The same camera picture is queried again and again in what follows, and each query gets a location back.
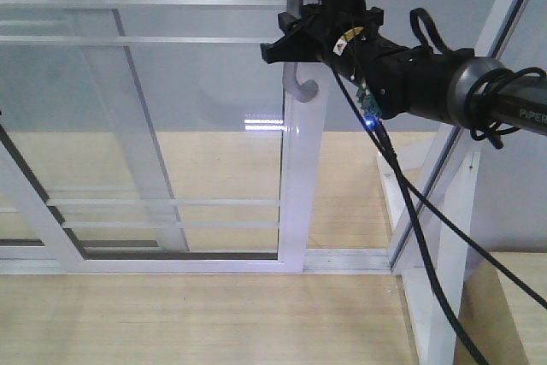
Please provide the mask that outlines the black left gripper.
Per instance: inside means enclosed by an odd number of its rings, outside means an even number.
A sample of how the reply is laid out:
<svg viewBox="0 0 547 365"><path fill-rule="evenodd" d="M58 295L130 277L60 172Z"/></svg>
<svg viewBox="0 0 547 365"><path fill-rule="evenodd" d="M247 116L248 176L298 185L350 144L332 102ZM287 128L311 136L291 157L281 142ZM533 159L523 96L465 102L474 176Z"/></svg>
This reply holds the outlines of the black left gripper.
<svg viewBox="0 0 547 365"><path fill-rule="evenodd" d="M383 9L367 9L365 0L320 0L303 6L301 13L299 18L278 14L284 36L260 44L263 61L325 63L353 85L366 85L381 118L404 111L401 58L409 47L382 36Z"/></svg>

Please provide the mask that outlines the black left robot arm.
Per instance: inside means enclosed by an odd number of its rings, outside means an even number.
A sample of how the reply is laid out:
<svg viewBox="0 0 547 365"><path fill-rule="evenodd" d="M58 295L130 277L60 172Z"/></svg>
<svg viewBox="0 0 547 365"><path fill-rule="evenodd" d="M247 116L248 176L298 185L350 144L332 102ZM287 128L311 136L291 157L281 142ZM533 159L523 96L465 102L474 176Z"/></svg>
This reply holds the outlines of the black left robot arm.
<svg viewBox="0 0 547 365"><path fill-rule="evenodd" d="M422 8L409 14L418 45L383 37L382 9L364 0L320 0L301 18L278 16L283 37L262 44L262 59L321 62L358 88L365 121L374 124L408 113L468 129L473 139L501 146L520 129L546 133L546 72L513 71L499 60L452 50Z"/></svg>

